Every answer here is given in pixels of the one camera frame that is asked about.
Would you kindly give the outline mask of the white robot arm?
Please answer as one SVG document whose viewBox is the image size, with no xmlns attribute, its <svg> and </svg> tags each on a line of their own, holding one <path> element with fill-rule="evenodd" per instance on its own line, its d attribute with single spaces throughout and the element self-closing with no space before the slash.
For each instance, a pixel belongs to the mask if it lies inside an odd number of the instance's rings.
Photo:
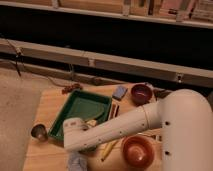
<svg viewBox="0 0 213 171">
<path fill-rule="evenodd" d="M 64 148 L 80 151 L 159 128 L 162 171 L 213 171 L 213 109 L 200 93 L 180 89 L 88 129 L 82 119 L 63 123 Z"/>
</svg>

